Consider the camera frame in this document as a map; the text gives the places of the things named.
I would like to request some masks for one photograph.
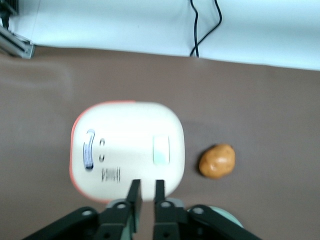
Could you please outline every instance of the metal bolt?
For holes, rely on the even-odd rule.
[[[116,206],[117,209],[124,209],[126,207],[125,204],[120,203],[119,205]]]
[[[195,214],[203,214],[205,211],[201,207],[195,207],[192,209]]]
[[[169,207],[171,206],[171,204],[170,204],[169,202],[167,202],[167,201],[164,201],[164,202],[162,202],[162,203],[160,204],[160,206],[161,206],[162,208],[169,208]]]
[[[86,210],[86,211],[82,212],[82,216],[88,216],[88,215],[91,215],[91,214],[92,214],[91,210]]]

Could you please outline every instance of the metal frame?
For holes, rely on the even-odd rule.
[[[0,26],[0,49],[11,56],[31,59],[35,52],[35,46],[21,41],[11,32]]]

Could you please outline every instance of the green object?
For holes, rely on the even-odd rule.
[[[239,225],[240,227],[244,228],[244,226],[242,226],[241,222],[239,222],[238,219],[236,219],[235,216],[233,216],[230,212],[223,210],[219,207],[216,206],[209,206],[213,211],[215,211],[216,213],[224,216],[226,219],[229,219],[230,221],[234,222],[235,224]]]

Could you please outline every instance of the white container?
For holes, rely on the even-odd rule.
[[[166,196],[185,168],[184,132],[178,117],[153,102],[104,102],[85,110],[71,133],[70,177],[76,189],[102,203],[127,196],[141,180],[144,201],[155,196],[156,180]]]

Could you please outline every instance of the barcode label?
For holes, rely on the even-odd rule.
[[[119,183],[121,179],[120,167],[102,168],[101,182],[116,182]]]

